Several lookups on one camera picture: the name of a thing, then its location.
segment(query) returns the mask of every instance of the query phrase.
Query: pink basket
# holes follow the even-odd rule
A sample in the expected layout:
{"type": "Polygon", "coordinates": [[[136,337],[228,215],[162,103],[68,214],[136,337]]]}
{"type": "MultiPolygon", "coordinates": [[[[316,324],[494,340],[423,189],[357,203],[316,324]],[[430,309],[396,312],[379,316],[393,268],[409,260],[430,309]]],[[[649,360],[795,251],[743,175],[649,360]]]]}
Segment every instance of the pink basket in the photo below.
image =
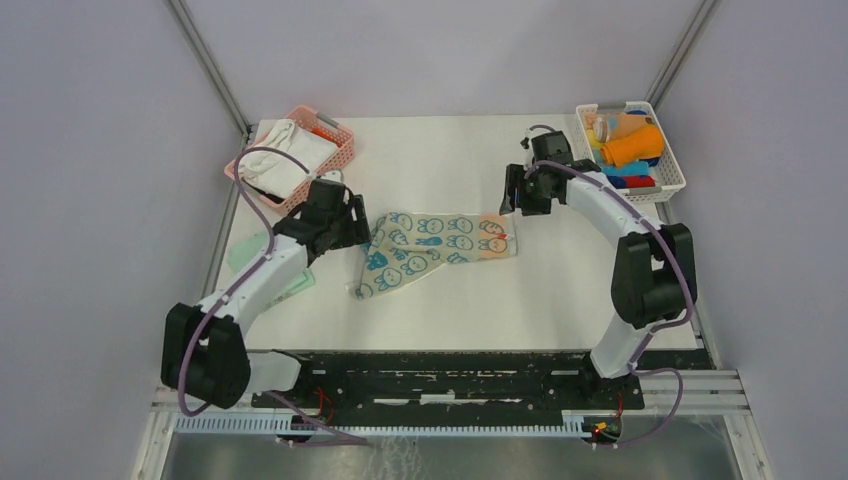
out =
{"type": "MultiPolygon", "coordinates": [[[[350,129],[339,125],[332,118],[305,105],[295,107],[294,110],[286,115],[286,118],[294,120],[300,128],[324,137],[339,146],[338,151],[318,167],[316,171],[318,175],[323,175],[330,170],[341,170],[353,160],[353,132],[350,129]]],[[[266,136],[268,136],[267,132],[257,138],[253,145],[265,140],[266,136]]],[[[224,173],[233,180],[235,180],[235,172],[233,171],[234,163],[235,159],[224,167],[224,173]]],[[[306,195],[309,193],[309,183],[309,180],[302,182],[282,203],[277,203],[265,195],[259,195],[259,199],[280,215],[286,215],[292,208],[306,201],[306,195]]]]}

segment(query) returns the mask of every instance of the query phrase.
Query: white table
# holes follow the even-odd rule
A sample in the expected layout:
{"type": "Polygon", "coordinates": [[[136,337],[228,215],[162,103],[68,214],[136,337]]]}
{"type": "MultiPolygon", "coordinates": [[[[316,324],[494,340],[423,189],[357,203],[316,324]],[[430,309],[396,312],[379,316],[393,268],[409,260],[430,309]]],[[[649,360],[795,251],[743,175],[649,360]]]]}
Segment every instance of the white table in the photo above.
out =
{"type": "MultiPolygon", "coordinates": [[[[337,119],[354,131],[356,158],[345,183],[365,198],[371,224],[389,211],[497,212],[509,163],[523,163],[526,127],[567,131],[573,115],[337,119]]],[[[259,133],[270,127],[263,121],[259,133]]],[[[613,314],[614,249],[567,206],[540,217],[516,215],[518,256],[446,265],[395,292],[360,301],[346,286],[361,274],[359,248],[313,265],[316,285],[262,314],[250,349],[585,350],[613,314]]],[[[653,206],[643,207],[656,216],[653,206]]],[[[279,215],[264,208],[273,224],[279,215]]],[[[261,231],[239,199],[227,249],[261,231]]],[[[224,262],[218,286],[233,272],[224,262]]],[[[696,348],[689,325],[660,333],[651,348],[696,348]]]]}

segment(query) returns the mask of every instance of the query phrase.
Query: gray wall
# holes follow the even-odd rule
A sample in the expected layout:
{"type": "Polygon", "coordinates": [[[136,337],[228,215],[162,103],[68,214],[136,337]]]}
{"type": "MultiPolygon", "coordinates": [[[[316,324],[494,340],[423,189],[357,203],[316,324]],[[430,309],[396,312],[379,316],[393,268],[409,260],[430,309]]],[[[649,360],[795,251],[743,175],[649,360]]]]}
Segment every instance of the gray wall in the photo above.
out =
{"type": "Polygon", "coordinates": [[[0,3],[0,478],[129,472],[238,136],[164,2],[0,3]]]}
{"type": "Polygon", "coordinates": [[[247,117],[560,113],[645,96],[697,0],[190,0],[247,117]]]}
{"type": "Polygon", "coordinates": [[[848,3],[723,2],[660,108],[722,358],[779,478],[845,478],[848,3]]]}

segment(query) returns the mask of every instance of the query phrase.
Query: robotic arm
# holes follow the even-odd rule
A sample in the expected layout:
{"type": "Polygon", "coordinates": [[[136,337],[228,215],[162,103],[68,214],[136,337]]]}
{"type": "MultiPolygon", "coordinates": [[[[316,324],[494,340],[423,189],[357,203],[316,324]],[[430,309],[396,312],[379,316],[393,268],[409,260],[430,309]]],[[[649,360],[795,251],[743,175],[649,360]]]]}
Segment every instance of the robotic arm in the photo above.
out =
{"type": "Polygon", "coordinates": [[[288,391],[297,381],[300,362],[280,352],[248,353],[244,336],[256,317],[288,284],[327,250],[371,240],[361,195],[341,183],[317,179],[306,202],[273,227],[270,253],[260,252],[233,280],[197,305],[175,305],[166,318],[161,379],[177,388],[192,335],[210,309],[220,303],[194,345],[185,391],[220,408],[233,406],[245,393],[288,391]],[[258,268],[257,260],[265,261],[258,268]],[[245,275],[248,270],[255,270],[245,275]],[[233,291],[232,297],[227,292],[233,291]]]}
{"type": "MultiPolygon", "coordinates": [[[[561,131],[536,136],[529,143],[533,152],[529,168],[507,166],[501,214],[518,208],[522,215],[546,215],[556,198],[580,212],[616,247],[611,288],[616,313],[601,342],[584,358],[580,371],[586,395],[608,392],[635,369],[635,360],[658,327],[676,319],[686,305],[670,259],[642,222],[658,231],[668,245],[694,302],[697,286],[692,235],[682,224],[664,225],[641,217],[594,162],[573,159],[561,131]],[[654,267],[654,260],[659,267],[654,267]]],[[[522,146],[529,148],[526,139],[522,146]]]]}

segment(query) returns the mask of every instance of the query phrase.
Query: white basket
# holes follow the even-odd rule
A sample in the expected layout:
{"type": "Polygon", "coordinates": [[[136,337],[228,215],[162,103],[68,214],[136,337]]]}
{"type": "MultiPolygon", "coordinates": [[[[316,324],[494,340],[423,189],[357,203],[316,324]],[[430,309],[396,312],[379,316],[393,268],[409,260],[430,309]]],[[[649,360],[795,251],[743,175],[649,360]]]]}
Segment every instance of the white basket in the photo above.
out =
{"type": "Polygon", "coordinates": [[[592,147],[589,146],[589,137],[586,136],[586,130],[583,128],[583,116],[587,114],[603,112],[629,112],[632,110],[642,110],[654,120],[654,124],[659,127],[665,141],[660,161],[656,167],[651,167],[651,177],[654,178],[657,186],[645,188],[623,188],[618,190],[619,193],[627,197],[633,203],[656,203],[665,202],[672,197],[678,190],[686,186],[686,179],[683,178],[683,172],[680,171],[680,165],[677,159],[674,158],[674,153],[668,144],[668,138],[665,132],[662,131],[657,115],[654,109],[648,102],[622,102],[618,104],[605,104],[598,106],[597,103],[592,105],[580,105],[577,107],[577,119],[571,126],[571,138],[574,139],[572,150],[574,151],[574,159],[590,158],[592,156],[592,147]]]}

